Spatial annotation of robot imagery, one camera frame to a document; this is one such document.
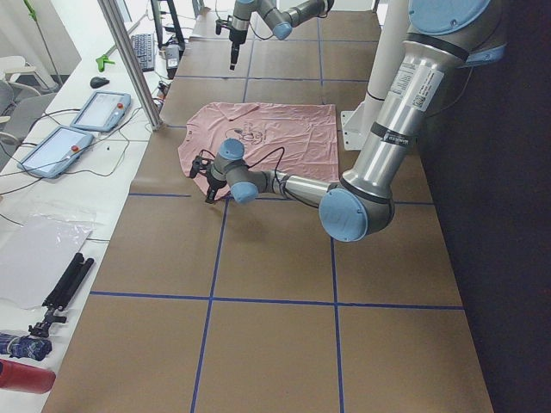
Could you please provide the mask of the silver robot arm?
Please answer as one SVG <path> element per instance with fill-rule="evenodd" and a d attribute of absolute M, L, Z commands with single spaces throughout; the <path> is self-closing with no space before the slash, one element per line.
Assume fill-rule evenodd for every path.
<path fill-rule="evenodd" d="M 458 68 L 498 61 L 505 52 L 506 1 L 392 1 L 387 6 L 363 102 L 341 115 L 344 135 L 360 152 L 337 182 L 254 171 L 236 139 L 192 174 L 207 178 L 207 202 L 229 188 L 240 203 L 279 194 L 315 207 L 325 231 L 355 242 L 386 228 L 394 215 L 391 183 L 414 144 L 443 79 Z"/>
<path fill-rule="evenodd" d="M 314 17 L 326 16 L 333 5 L 332 0 L 311 0 L 281 11 L 275 1 L 236 1 L 232 14 L 226 19 L 216 21 L 217 35 L 220 35 L 223 28 L 229 30 L 229 40 L 232 43 L 229 69 L 233 71 L 238 63 L 239 49 L 246 41 L 253 13 L 258 14 L 278 40 L 285 40 L 302 23 Z"/>

